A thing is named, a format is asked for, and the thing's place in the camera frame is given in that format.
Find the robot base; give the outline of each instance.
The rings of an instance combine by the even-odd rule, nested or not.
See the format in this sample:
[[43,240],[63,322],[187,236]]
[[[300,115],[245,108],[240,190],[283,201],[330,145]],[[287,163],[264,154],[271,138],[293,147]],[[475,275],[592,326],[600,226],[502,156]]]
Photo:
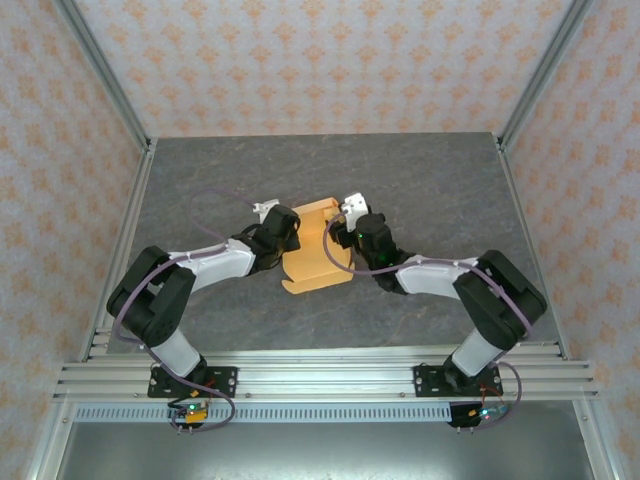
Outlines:
[[[498,367],[484,368],[477,376],[469,379],[467,385],[462,385],[457,389],[447,382],[445,378],[445,367],[433,365],[418,365],[413,367],[413,386],[416,397],[482,397],[482,387],[491,387],[498,391],[502,390],[502,379]],[[490,390],[485,390],[486,397],[497,396]]]
[[[235,397],[238,383],[238,369],[236,367],[207,367],[204,378],[203,385],[209,385],[228,397]],[[151,379],[147,391],[149,398],[185,398],[189,397],[191,391],[191,388],[172,378],[162,367],[151,369]]]

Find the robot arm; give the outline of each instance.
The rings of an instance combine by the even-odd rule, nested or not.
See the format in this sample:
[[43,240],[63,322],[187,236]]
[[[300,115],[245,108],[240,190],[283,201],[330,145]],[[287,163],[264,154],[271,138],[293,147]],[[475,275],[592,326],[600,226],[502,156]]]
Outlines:
[[148,247],[140,253],[107,302],[117,316],[134,289],[158,267],[183,258],[157,275],[135,298],[122,324],[173,373],[202,384],[207,364],[179,328],[192,292],[233,277],[273,267],[284,252],[300,248],[298,215],[277,201],[257,206],[261,223],[232,236],[225,244],[192,252],[166,253]]
[[353,247],[370,270],[407,265],[374,275],[380,287],[401,295],[429,293],[451,297],[466,308],[475,329],[444,364],[446,382],[460,394],[468,392],[466,387],[477,383],[487,366],[527,334],[516,312],[470,269],[488,275],[530,324],[547,309],[542,294],[499,251],[489,250],[478,258],[465,260],[426,258],[399,249],[384,215],[371,213],[359,193],[347,197],[341,209],[344,221],[329,230],[334,241],[344,248]]

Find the wall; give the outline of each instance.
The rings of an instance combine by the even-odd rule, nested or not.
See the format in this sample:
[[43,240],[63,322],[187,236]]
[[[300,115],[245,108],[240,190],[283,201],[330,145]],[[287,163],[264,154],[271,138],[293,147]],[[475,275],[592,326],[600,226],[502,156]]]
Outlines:
[[0,477],[78,355],[139,150],[51,0],[0,3]]
[[596,0],[511,161],[570,350],[595,360],[618,447],[640,472],[637,7]]
[[152,136],[501,132],[570,0],[79,0]]

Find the metal extrusion rail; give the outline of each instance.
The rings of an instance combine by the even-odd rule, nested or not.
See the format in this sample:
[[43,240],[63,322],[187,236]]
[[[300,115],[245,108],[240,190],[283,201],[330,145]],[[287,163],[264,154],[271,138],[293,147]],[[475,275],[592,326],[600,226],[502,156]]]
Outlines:
[[[63,366],[54,401],[150,402],[152,360],[143,354],[107,355],[94,339],[86,363]],[[440,365],[456,347],[384,347],[204,354],[209,365],[240,368],[237,402],[424,402],[414,394],[412,367]],[[505,358],[522,377],[523,400],[584,400],[598,396],[589,362],[563,359],[557,344],[521,344]],[[506,398],[516,395],[513,373],[501,369]],[[433,402],[460,398],[438,397]]]

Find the orange object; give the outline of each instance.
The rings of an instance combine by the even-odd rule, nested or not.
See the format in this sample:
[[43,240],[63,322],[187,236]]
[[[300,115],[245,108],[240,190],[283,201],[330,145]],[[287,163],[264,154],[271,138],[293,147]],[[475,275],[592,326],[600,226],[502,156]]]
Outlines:
[[[333,265],[322,248],[326,221],[339,212],[338,206],[335,198],[325,198],[293,209],[300,216],[300,249],[282,256],[282,269],[291,279],[283,280],[282,286],[289,293],[317,290],[345,283],[353,278],[352,273]],[[329,251],[341,265],[352,267],[349,249],[345,250],[329,239]]]

